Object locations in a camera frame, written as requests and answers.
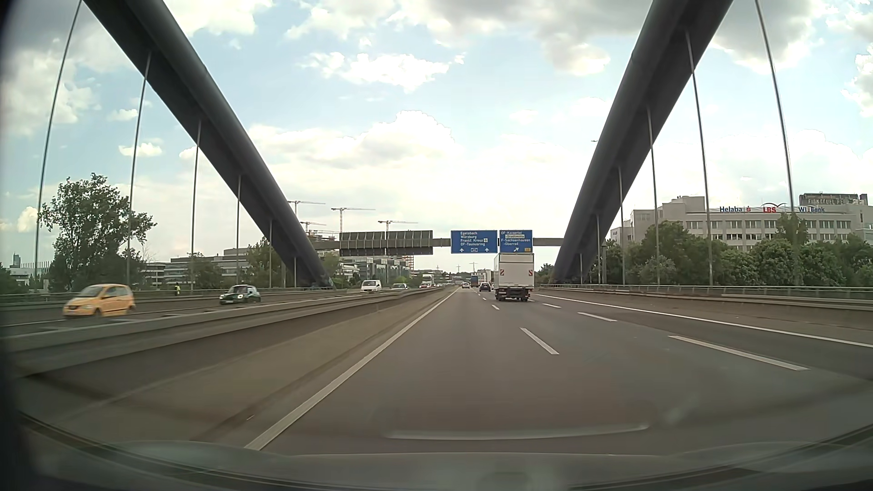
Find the car hood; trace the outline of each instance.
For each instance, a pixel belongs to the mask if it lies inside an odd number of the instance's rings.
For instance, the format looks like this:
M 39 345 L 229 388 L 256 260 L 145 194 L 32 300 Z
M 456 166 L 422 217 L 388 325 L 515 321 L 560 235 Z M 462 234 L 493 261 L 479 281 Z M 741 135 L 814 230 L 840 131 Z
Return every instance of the car hood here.
M 220 488 L 246 482 L 276 488 L 483 489 L 810 489 L 869 479 L 873 452 L 846 446 L 775 442 L 668 456 L 573 453 L 364 453 L 280 455 L 202 442 L 145 441 L 67 449 L 59 474 L 89 472 L 83 455 Z

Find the sky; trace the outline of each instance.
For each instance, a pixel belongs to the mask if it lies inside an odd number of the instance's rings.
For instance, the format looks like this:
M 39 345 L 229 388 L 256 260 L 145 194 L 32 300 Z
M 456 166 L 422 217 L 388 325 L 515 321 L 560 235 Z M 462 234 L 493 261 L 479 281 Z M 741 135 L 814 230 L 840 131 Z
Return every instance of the sky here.
M 48 116 L 75 0 L 19 2 L 0 59 L 0 262 L 33 261 Z M 562 237 L 647 0 L 166 0 L 299 219 L 337 231 L 533 229 Z M 794 194 L 873 193 L 873 5 L 761 0 Z M 753 0 L 735 0 L 698 64 L 712 206 L 787 201 L 779 115 Z M 190 247 L 194 142 L 82 6 L 52 124 L 43 202 L 97 173 L 157 226 L 151 260 Z M 694 93 L 655 143 L 658 203 L 702 195 Z M 236 199 L 200 159 L 197 251 L 236 243 Z M 625 213 L 651 208 L 646 162 Z M 262 233 L 245 212 L 240 245 Z M 40 260 L 52 233 L 40 231 Z M 558 249 L 540 247 L 538 263 Z M 416 257 L 469 270 L 486 254 Z

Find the blue road sign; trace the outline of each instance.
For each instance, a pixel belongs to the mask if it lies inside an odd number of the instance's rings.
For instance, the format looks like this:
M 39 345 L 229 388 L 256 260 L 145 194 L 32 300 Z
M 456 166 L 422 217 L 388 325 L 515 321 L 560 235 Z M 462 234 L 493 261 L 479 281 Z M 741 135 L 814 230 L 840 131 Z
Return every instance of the blue road sign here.
M 451 231 L 452 254 L 485 254 L 497 252 L 496 230 Z
M 533 252 L 533 231 L 501 230 L 501 252 Z

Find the yellow car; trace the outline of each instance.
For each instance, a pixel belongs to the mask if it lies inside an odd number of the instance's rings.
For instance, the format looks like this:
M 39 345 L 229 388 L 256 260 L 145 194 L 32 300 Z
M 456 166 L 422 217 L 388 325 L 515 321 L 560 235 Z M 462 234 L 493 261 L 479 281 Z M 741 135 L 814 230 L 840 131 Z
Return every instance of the yellow car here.
M 64 317 L 129 314 L 136 308 L 134 293 L 125 285 L 91 285 L 64 305 Z

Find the truck rear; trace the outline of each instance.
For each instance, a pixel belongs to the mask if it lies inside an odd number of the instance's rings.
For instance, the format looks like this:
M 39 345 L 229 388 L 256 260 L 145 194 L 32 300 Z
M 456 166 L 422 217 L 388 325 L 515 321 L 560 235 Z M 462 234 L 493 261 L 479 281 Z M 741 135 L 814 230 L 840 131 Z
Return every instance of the truck rear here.
M 494 258 L 494 297 L 498 301 L 527 301 L 532 291 L 532 252 L 501 252 Z

